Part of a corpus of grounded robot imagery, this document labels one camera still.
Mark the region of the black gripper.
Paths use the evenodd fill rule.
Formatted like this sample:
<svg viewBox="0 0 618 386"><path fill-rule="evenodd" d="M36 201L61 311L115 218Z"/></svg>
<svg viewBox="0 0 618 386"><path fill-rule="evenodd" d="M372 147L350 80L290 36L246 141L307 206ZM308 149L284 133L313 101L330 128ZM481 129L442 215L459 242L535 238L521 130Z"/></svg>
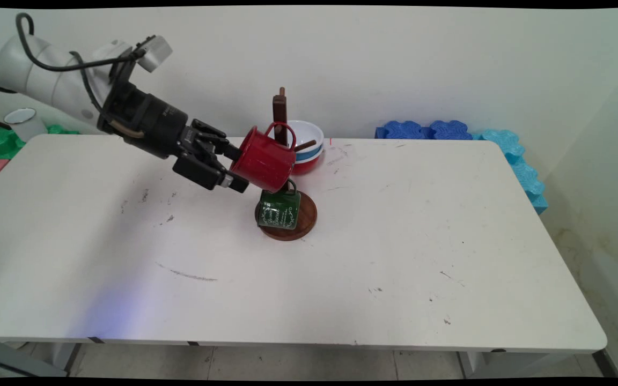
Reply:
<svg viewBox="0 0 618 386"><path fill-rule="evenodd" d="M197 157L199 151L223 155L232 161L242 156L221 130L187 114L164 100L139 90L129 78L135 63L113 64L108 71L108 95L101 102L97 127L166 159L178 157L172 170L207 190L228 188L243 193L249 181L231 173L216 159Z"/></svg>

